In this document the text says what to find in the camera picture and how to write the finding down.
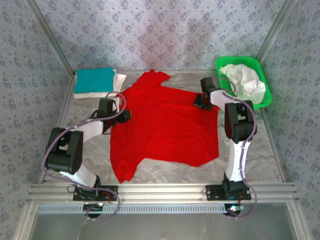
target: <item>wall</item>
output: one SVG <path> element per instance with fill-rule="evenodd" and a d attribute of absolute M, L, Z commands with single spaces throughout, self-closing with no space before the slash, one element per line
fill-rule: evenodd
<path fill-rule="evenodd" d="M 9 240 L 70 78 L 23 0 L 1 1 L 0 42 L 0 239 Z"/>
<path fill-rule="evenodd" d="M 288 181 L 299 193 L 314 239 L 320 239 L 320 3 L 294 7 L 263 63 L 273 95 L 266 109 Z"/>
<path fill-rule="evenodd" d="M 209 70 L 254 56 L 282 1 L 37 0 L 73 69 Z"/>

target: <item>marble-patterned surface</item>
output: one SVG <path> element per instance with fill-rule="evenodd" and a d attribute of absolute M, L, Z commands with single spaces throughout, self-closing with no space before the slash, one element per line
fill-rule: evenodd
<path fill-rule="evenodd" d="M 128 75 L 123 89 L 130 87 L 139 74 Z M 187 91 L 201 92 L 200 80 L 208 73 L 176 73 L 163 85 Z M 88 118 L 98 107 L 99 99 L 73 100 L 68 125 L 75 125 Z M 252 181 L 281 181 L 280 172 L 259 110 L 256 111 L 257 134 L 247 154 L 246 176 Z M 228 165 L 229 140 L 225 136 L 224 112 L 218 115 L 219 158 L 200 167 L 176 162 L 144 159 L 130 183 L 219 183 Z M 104 184 L 119 183 L 110 163 L 110 136 L 96 136 L 83 145 L 83 163 L 97 174 Z"/>

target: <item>glass panel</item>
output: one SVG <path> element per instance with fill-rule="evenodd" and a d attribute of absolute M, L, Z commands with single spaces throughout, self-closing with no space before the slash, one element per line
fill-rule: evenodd
<path fill-rule="evenodd" d="M 250 216 L 118 214 L 87 221 L 82 214 L 38 214 L 29 240 L 275 240 L 297 239 L 285 203 L 259 204 Z"/>

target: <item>black mounting plate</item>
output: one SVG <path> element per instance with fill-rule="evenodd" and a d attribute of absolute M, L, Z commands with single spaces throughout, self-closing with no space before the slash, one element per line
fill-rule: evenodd
<path fill-rule="evenodd" d="M 221 184 L 206 185 L 205 194 L 207 201 L 235 200 L 244 201 L 251 200 L 250 189 L 246 187 L 242 191 L 226 193 Z"/>
<path fill-rule="evenodd" d="M 118 194 L 118 186 L 117 185 L 102 185 L 99 188 L 102 189 L 110 189 L 111 191 L 114 191 Z M 85 194 L 81 191 L 79 187 L 75 187 L 74 193 L 73 193 L 73 201 L 110 201 L 110 202 L 116 202 L 117 197 L 108 191 L 99 191 L 99 195 L 91 195 L 91 194 Z"/>

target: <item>gray work surface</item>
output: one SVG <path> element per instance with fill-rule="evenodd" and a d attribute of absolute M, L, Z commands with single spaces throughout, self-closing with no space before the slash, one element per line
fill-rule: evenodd
<path fill-rule="evenodd" d="M 129 74 L 122 90 L 130 87 L 140 74 Z M 201 93 L 200 80 L 208 73 L 176 73 L 164 82 L 167 87 Z M 99 98 L 73 99 L 68 115 L 68 126 L 87 119 L 98 108 Z M 245 165 L 249 182 L 281 181 L 280 171 L 272 150 L 262 114 L 255 111 L 257 134 L 249 147 Z M 224 112 L 218 114 L 219 157 L 200 166 L 191 167 L 160 159 L 144 159 L 137 167 L 130 183 L 219 183 L 228 165 L 229 140 L 225 135 Z M 83 163 L 101 178 L 102 183 L 117 184 L 118 180 L 110 163 L 110 136 L 96 136 L 83 145 Z"/>
<path fill-rule="evenodd" d="M 248 217 L 223 214 L 37 214 L 29 240 L 295 240 L 285 203 L 260 203 Z"/>

